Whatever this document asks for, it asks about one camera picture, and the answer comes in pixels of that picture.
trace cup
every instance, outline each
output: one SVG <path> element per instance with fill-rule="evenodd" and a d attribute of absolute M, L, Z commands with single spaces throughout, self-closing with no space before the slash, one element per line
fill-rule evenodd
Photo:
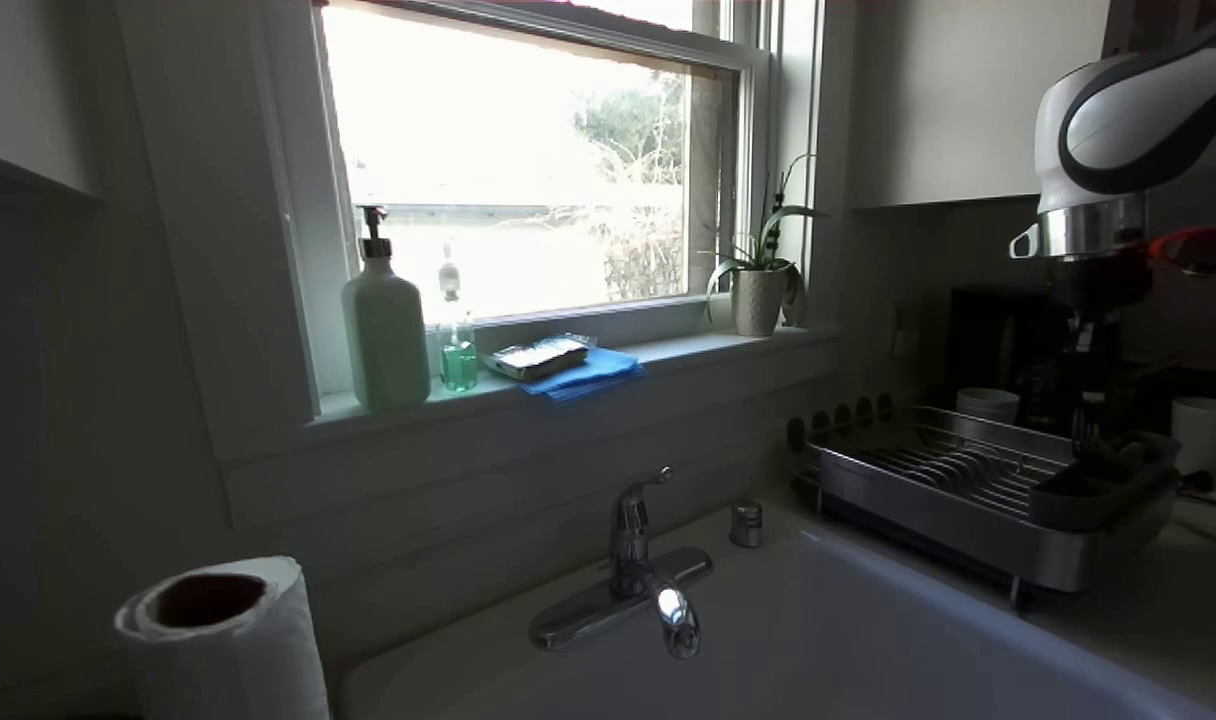
<path fill-rule="evenodd" d="M 1214 396 L 1176 396 L 1171 399 L 1171 441 L 1176 472 L 1216 472 L 1216 399 Z"/>

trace drain tray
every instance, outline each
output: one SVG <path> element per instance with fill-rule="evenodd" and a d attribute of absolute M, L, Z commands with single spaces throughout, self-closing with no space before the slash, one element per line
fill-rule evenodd
<path fill-rule="evenodd" d="M 1112 493 L 1084 496 L 1077 526 L 1041 518 L 1051 478 L 1072 467 L 1065 436 L 980 416 L 907 408 L 897 424 L 807 445 L 803 496 L 815 512 L 859 509 L 882 526 L 941 545 L 1009 579 L 1025 610 L 1033 590 L 1084 594 L 1143 547 L 1169 519 L 1176 472 L 1138 467 Z"/>

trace paper towel roll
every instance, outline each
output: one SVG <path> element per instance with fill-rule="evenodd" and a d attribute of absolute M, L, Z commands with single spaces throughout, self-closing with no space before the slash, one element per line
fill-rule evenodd
<path fill-rule="evenodd" d="M 330 720 L 299 564 L 170 577 L 115 614 L 148 720 Z"/>

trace green bottle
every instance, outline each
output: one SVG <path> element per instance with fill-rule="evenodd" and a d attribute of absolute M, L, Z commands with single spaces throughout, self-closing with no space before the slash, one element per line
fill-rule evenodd
<path fill-rule="evenodd" d="M 344 285 L 356 396 L 369 412 L 418 408 L 430 399 L 421 294 L 394 274 L 394 245 L 379 235 L 379 210 L 363 210 L 363 268 Z"/>
<path fill-rule="evenodd" d="M 481 347 L 476 347 L 476 326 L 462 296 L 462 268 L 454 263 L 454 254 L 443 248 L 442 263 L 442 288 L 443 288 L 443 347 L 442 347 L 442 384 L 450 393 L 470 393 L 481 382 Z"/>

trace tree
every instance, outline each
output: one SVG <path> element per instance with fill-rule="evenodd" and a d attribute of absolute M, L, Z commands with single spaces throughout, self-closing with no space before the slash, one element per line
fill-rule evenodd
<path fill-rule="evenodd" d="M 600 147 L 612 185 L 684 185 L 684 75 L 612 93 L 578 113 L 578 133 Z M 666 210 L 600 210 L 589 234 L 604 245 L 604 285 L 619 302 L 684 288 L 684 225 Z"/>

